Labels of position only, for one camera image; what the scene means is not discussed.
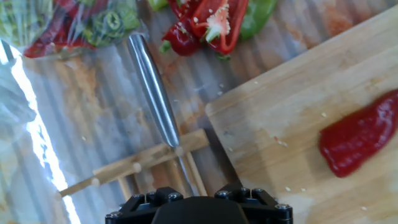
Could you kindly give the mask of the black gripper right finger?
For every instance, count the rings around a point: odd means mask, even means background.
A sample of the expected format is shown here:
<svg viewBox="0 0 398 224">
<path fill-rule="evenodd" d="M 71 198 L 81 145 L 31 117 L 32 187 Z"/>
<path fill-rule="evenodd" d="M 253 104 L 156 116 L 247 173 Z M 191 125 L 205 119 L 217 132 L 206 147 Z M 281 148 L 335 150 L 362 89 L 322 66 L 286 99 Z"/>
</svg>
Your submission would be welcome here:
<svg viewBox="0 0 398 224">
<path fill-rule="evenodd" d="M 292 207 L 279 203 L 264 189 L 227 184 L 214 198 L 233 202 L 239 208 L 238 215 L 248 223 L 292 224 Z"/>
</svg>

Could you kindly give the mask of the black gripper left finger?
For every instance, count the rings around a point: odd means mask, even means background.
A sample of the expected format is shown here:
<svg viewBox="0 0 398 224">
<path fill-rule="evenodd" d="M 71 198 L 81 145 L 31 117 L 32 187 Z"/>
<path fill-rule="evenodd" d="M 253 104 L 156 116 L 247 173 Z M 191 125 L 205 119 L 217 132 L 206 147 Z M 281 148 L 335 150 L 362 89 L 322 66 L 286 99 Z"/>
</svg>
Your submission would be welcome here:
<svg viewBox="0 0 398 224">
<path fill-rule="evenodd" d="M 119 210 L 107 214 L 105 224 L 151 224 L 161 206 L 182 199 L 183 195 L 171 187 L 135 194 Z"/>
</svg>

